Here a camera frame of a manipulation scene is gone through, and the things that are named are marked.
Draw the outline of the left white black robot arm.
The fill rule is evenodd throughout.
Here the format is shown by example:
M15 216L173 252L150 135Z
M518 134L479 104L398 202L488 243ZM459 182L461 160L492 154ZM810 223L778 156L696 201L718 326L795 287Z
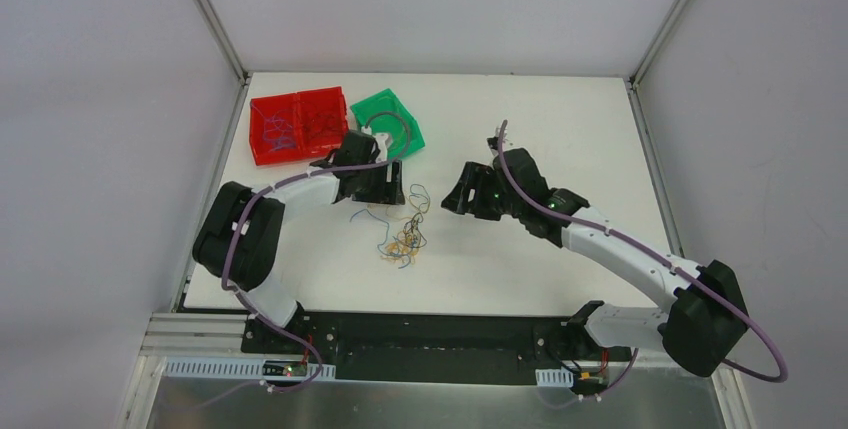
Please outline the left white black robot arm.
M350 131L339 148L302 174L257 188L230 181L218 190L192 258L265 318L266 338L279 352L293 353L305 339L305 327L293 319L301 304L271 275L283 225L345 199L404 204L402 163L390 158L391 141L385 132Z

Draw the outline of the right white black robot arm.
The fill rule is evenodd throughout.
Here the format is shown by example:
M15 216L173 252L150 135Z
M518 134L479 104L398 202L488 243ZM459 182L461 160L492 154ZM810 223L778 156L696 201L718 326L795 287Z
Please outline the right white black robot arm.
M731 268L718 260L706 266L675 256L654 260L615 236L586 198L549 186L524 148L508 150L489 165L467 162L441 206L482 220L510 216L531 235L594 261L652 301L650 307L584 304L564 329L569 349L580 358L593 358L605 348L646 348L664 351L688 372L708 377L747 331L709 295L715 292L739 311L746 309Z

